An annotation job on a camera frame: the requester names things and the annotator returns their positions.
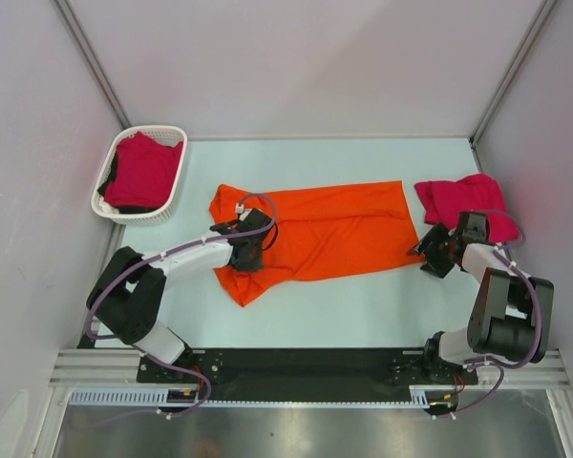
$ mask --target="pink cloth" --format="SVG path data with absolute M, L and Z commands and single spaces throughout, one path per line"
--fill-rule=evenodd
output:
M 458 215 L 465 211 L 499 210 L 507 212 L 499 184 L 484 174 L 471 175 L 459 181 L 423 181 L 414 186 L 427 210 L 424 222 L 442 222 L 456 228 Z M 518 227 L 503 215 L 489 213 L 490 241 L 516 240 Z
M 117 176 L 104 199 L 113 207 L 160 208 L 170 198 L 180 165 L 182 142 L 174 148 L 136 132 L 117 145 Z

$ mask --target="orange cloth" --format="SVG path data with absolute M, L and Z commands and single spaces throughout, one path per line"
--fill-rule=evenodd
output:
M 215 222 L 235 218 L 247 191 L 222 184 L 210 204 Z M 281 281 L 315 281 L 394 269 L 421 261 L 406 253 L 418 243 L 401 181 L 266 193 L 278 208 L 278 238 L 264 251 L 264 269 L 216 269 L 222 287 L 244 307 Z M 246 207 L 271 215 L 262 198 Z M 265 239 L 269 242 L 271 234 Z

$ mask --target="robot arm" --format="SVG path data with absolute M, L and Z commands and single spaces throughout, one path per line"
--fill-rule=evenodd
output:
M 536 346 L 530 362 L 537 363 L 547 348 L 554 286 L 521 272 L 533 285 L 539 301 L 543 330 L 537 343 L 537 317 L 530 291 L 502 250 L 488 242 L 488 236 L 484 214 L 463 212 L 454 233 L 436 224 L 413 248 L 412 254 L 425 256 L 422 270 L 444 278 L 458 265 L 480 284 L 468 326 L 457 332 L 437 333 L 428 346 L 440 361 L 454 364 L 463 364 L 479 354 L 520 362 Z
M 135 346 L 166 364 L 173 363 L 192 350 L 157 319 L 163 291 L 207 269 L 231 265 L 238 271 L 254 272 L 263 268 L 263 242 L 271 224 L 270 217 L 251 209 L 238 219 L 210 227 L 202 237 L 203 242 L 166 257 L 166 253 L 172 251 L 168 250 L 159 260 L 132 272 L 110 290 L 95 314 L 124 344 Z M 267 230 L 247 235 L 263 228 Z M 278 234 L 277 227 L 275 231 L 270 243 Z M 129 246 L 117 250 L 89 295 L 88 308 L 91 309 L 98 296 L 128 268 L 156 256 L 155 253 L 137 253 Z

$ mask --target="gray floor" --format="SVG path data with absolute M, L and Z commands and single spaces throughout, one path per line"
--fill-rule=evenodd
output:
M 54 458 L 564 457 L 544 391 L 501 391 L 456 421 L 407 410 L 212 407 L 74 430 L 123 411 L 70 407 Z

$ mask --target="plastic basket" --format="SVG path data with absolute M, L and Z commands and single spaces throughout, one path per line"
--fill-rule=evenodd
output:
M 142 132 L 145 135 L 150 136 L 153 138 L 157 143 L 166 146 L 176 146 L 177 143 L 180 141 L 182 142 L 182 153 L 180 154 L 180 163 L 179 168 L 176 172 L 176 177 L 174 178 L 174 184 L 172 185 L 172 191 L 170 192 L 170 197 L 168 200 L 153 212 L 149 213 L 140 213 L 140 214 L 132 214 L 132 215 L 121 215 L 121 214 L 112 214 L 102 211 L 99 206 L 100 194 L 97 192 L 97 188 L 106 180 L 108 174 L 111 170 L 111 162 L 113 161 L 113 156 L 117 151 L 117 145 L 119 142 L 130 135 L 134 135 L 136 132 Z M 125 131 L 121 132 L 117 137 L 113 140 L 113 144 L 111 145 L 110 150 L 108 151 L 108 155 L 104 160 L 104 165 L 102 166 L 102 170 L 97 177 L 97 182 L 95 183 L 94 192 L 92 193 L 92 209 L 94 212 L 103 217 L 111 219 L 112 221 L 116 222 L 117 224 L 160 224 L 170 219 L 172 216 L 172 202 L 174 200 L 174 196 L 176 195 L 179 183 L 180 183 L 180 172 L 182 170 L 182 164 L 184 162 L 184 155 L 185 150 L 187 147 L 187 135 L 178 127 L 171 127 L 171 126 L 137 126 L 137 127 L 130 127 Z

